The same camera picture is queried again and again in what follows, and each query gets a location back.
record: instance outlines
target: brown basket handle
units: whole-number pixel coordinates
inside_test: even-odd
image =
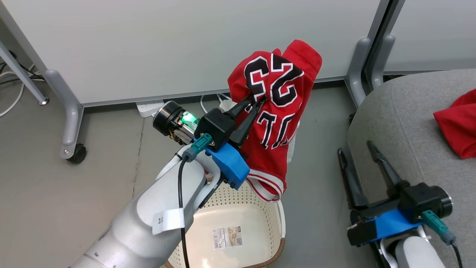
[[[254,265],[250,265],[250,266],[246,266],[246,267],[243,267],[243,268],[263,268],[263,267],[266,267],[268,265],[270,265],[271,263],[275,262],[279,256],[281,256],[281,254],[283,253],[283,250],[284,250],[284,244],[286,243],[286,240],[285,238],[281,238],[281,241],[279,243],[279,247],[278,247],[278,250],[276,251],[276,253],[274,254],[273,257],[271,257],[271,259],[265,261],[265,262],[262,262],[262,263],[258,263],[258,264],[254,264]],[[167,261],[165,263],[165,267],[167,268],[174,268],[169,261]]]

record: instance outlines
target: white board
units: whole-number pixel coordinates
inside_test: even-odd
[[[476,2],[406,0],[385,71],[476,68]]]
[[[2,0],[80,103],[228,88],[252,52],[294,39],[344,76],[379,0]]]

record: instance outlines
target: perforated basket side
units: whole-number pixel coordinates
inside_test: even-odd
[[[218,187],[212,197],[210,197],[203,208],[240,204],[256,206],[266,217],[269,232],[269,248],[271,249],[271,254],[268,256],[269,261],[250,266],[253,268],[265,267],[279,257],[284,247],[284,238],[281,237],[278,206],[276,203],[265,203],[261,201],[261,199],[259,199],[250,188],[248,183],[244,183],[238,191],[231,189],[227,184],[222,184]],[[166,263],[167,268],[185,267],[185,264],[181,259],[181,250],[182,243],[177,246],[170,256],[168,263]]]

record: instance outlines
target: red cloth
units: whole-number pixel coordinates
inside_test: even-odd
[[[247,181],[264,201],[278,201],[286,190],[288,143],[321,65],[322,58],[314,49],[294,40],[282,56],[279,49],[253,53],[228,78],[233,101],[239,102],[250,93],[255,100],[267,98],[241,147],[249,155]],[[240,116],[237,123],[246,115]]]
[[[433,116],[457,155],[463,159],[476,157],[476,89]]]

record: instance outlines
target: teal cable connector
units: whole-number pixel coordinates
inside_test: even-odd
[[[435,213],[433,213],[433,211],[427,210],[423,212],[421,218],[423,223],[434,230],[447,246],[456,240],[456,236],[448,230],[448,226],[446,226],[446,224]]]
[[[188,157],[187,162],[192,162],[197,155],[205,150],[205,148],[212,142],[210,134],[204,133],[200,138],[198,138],[190,148],[185,150],[182,154],[182,157]]]

